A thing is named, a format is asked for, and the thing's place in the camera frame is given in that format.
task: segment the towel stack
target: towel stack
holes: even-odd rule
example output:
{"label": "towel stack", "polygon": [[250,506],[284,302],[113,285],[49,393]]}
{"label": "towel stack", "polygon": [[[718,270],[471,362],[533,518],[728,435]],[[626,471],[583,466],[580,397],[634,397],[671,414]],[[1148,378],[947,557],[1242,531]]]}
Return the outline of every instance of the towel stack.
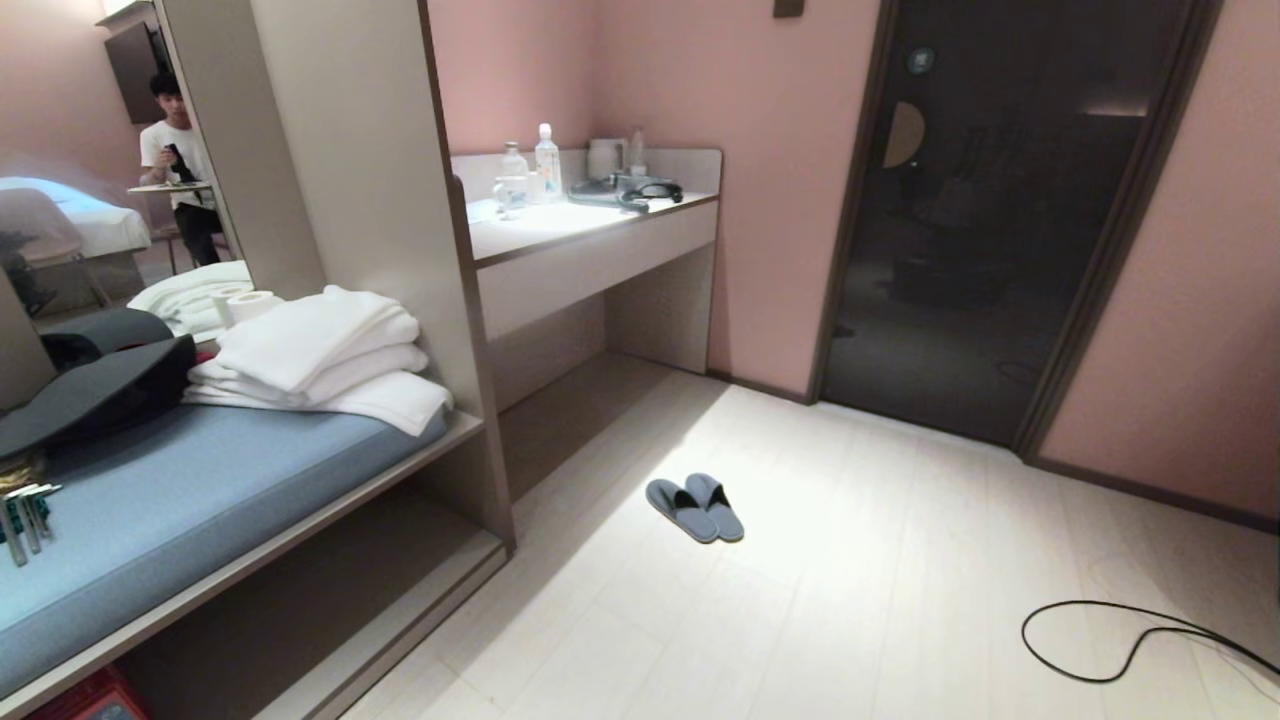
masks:
{"label": "towel stack", "polygon": [[174,336],[191,334],[204,342],[207,337],[202,336],[223,328],[212,299],[220,290],[253,290],[243,260],[215,263],[160,281],[131,300],[129,307],[156,315]]}
{"label": "towel stack", "polygon": [[224,333],[218,357],[187,374],[183,402],[351,413],[417,437],[453,406],[449,391],[413,374],[428,364],[411,345],[417,334],[394,300],[329,286]]}

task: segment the black pants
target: black pants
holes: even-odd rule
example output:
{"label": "black pants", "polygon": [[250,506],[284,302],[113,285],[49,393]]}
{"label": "black pants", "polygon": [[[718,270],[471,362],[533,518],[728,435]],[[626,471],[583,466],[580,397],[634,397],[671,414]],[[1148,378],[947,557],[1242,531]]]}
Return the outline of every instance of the black pants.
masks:
{"label": "black pants", "polygon": [[218,219],[216,211],[179,202],[173,211],[173,219],[178,222],[182,243],[187,246],[187,252],[191,252],[191,259],[197,265],[212,265],[220,261],[214,247],[214,233],[223,232],[223,222]]}

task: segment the clear bottle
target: clear bottle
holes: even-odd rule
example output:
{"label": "clear bottle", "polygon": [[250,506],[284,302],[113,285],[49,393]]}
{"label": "clear bottle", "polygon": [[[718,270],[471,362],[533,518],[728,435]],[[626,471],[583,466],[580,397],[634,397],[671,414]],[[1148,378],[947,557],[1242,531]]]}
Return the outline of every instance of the clear bottle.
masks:
{"label": "clear bottle", "polygon": [[529,160],[520,154],[520,143],[507,141],[507,154],[502,156],[502,183],[511,193],[509,205],[524,208],[529,195]]}
{"label": "clear bottle", "polygon": [[543,183],[543,202],[559,202],[564,199],[564,184],[559,172],[559,147],[552,142],[552,126],[538,126],[541,141],[534,147],[534,163],[538,165],[538,182]]}
{"label": "clear bottle", "polygon": [[648,176],[649,165],[644,161],[644,128],[637,127],[631,136],[631,174]]}

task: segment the slipper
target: slipper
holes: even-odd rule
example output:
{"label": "slipper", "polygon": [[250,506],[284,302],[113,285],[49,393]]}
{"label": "slipper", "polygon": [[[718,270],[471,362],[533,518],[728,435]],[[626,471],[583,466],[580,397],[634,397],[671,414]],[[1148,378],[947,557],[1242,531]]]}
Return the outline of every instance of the slipper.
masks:
{"label": "slipper", "polygon": [[685,480],[685,488],[698,501],[698,506],[707,511],[707,516],[716,523],[722,541],[737,542],[742,539],[746,530],[742,529],[742,521],[730,507],[728,497],[724,496],[724,486],[719,480],[703,473],[694,473]]}
{"label": "slipper", "polygon": [[689,533],[695,541],[707,543],[716,539],[716,523],[698,506],[694,496],[671,480],[653,480],[644,495],[658,512]]}

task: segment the dark glass door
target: dark glass door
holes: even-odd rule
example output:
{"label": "dark glass door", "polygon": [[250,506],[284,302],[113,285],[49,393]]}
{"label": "dark glass door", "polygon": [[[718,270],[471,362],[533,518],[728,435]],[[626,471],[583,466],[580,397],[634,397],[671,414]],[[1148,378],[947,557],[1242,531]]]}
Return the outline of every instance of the dark glass door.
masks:
{"label": "dark glass door", "polygon": [[1189,0],[901,0],[822,397],[1009,445]]}

